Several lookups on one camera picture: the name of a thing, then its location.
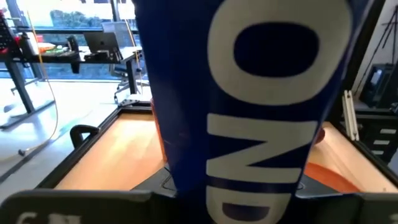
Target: white floor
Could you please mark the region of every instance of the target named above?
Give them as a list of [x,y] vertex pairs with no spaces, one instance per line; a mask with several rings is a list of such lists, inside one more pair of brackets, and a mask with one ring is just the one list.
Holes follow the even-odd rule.
[[[97,126],[117,107],[113,99],[117,83],[51,82],[51,86],[58,107],[58,128],[55,137],[64,127],[71,124]],[[8,113],[0,113],[0,118],[7,119],[25,112],[18,96],[12,95],[10,91],[12,87],[10,80],[0,79],[0,112],[5,105],[18,104]],[[27,91],[34,104],[52,98],[47,83],[31,84],[27,87]],[[120,93],[118,98],[121,101],[127,96],[129,90]],[[151,98],[149,87],[144,87],[143,97],[146,100]],[[22,159],[15,156],[18,149],[36,146],[48,139],[54,130],[56,120],[55,106],[52,105],[25,119],[17,127],[0,131],[0,176]],[[71,150],[73,146],[67,132],[0,183],[0,202],[20,190],[33,189],[69,155]]]

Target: computer screen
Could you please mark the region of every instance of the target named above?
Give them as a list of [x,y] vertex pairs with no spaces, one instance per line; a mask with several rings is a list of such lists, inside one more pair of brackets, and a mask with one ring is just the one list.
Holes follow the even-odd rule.
[[103,22],[102,28],[104,32],[114,32],[118,40],[119,48],[132,47],[129,29],[125,22]]

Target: wooden table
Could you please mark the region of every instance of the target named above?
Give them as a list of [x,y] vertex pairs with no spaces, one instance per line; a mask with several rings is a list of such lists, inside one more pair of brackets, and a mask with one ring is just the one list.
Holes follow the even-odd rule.
[[131,190],[163,166],[154,117],[122,114],[56,189]]
[[[397,192],[330,123],[308,161],[326,167],[363,192]],[[130,190],[163,167],[154,117],[122,114],[56,189]]]
[[398,192],[333,125],[325,122],[323,128],[325,138],[313,146],[309,162],[342,175],[362,192]]

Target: laptop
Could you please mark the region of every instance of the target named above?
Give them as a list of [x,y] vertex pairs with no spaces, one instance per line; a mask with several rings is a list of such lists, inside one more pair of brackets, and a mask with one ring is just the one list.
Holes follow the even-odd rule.
[[96,53],[99,50],[119,51],[118,41],[112,32],[87,32],[83,34],[91,53]]
[[114,33],[118,41],[119,48],[132,47],[129,29],[125,22],[103,22],[101,23],[104,32]]

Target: white letter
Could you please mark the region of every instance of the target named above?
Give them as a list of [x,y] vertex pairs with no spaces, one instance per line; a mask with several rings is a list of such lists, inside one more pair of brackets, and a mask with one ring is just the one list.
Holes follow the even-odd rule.
[[301,168],[263,168],[249,165],[310,143],[316,128],[316,121],[268,121],[210,113],[207,116],[209,134],[265,143],[208,159],[206,173],[229,180],[294,183],[298,181]]
[[35,213],[35,212],[24,212],[19,215],[17,224],[27,224],[27,223],[24,223],[25,219],[35,218],[36,216],[37,216],[37,213]]
[[[290,194],[265,194],[238,192],[234,190],[218,189],[208,186],[206,188],[206,204],[210,217],[215,223],[225,224],[268,224],[276,223],[282,217],[283,211],[290,200]],[[266,216],[260,220],[246,222],[235,220],[224,214],[223,204],[245,205],[253,207],[266,207],[269,209]]]
[[[259,77],[241,70],[234,60],[236,38],[245,28],[265,22],[288,22],[313,30],[320,41],[314,63],[292,77]],[[289,105],[308,100],[335,72],[351,26],[349,6],[343,0],[225,0],[208,35],[211,75],[227,94],[248,103]]]
[[53,213],[49,215],[49,224],[80,224],[80,217]]

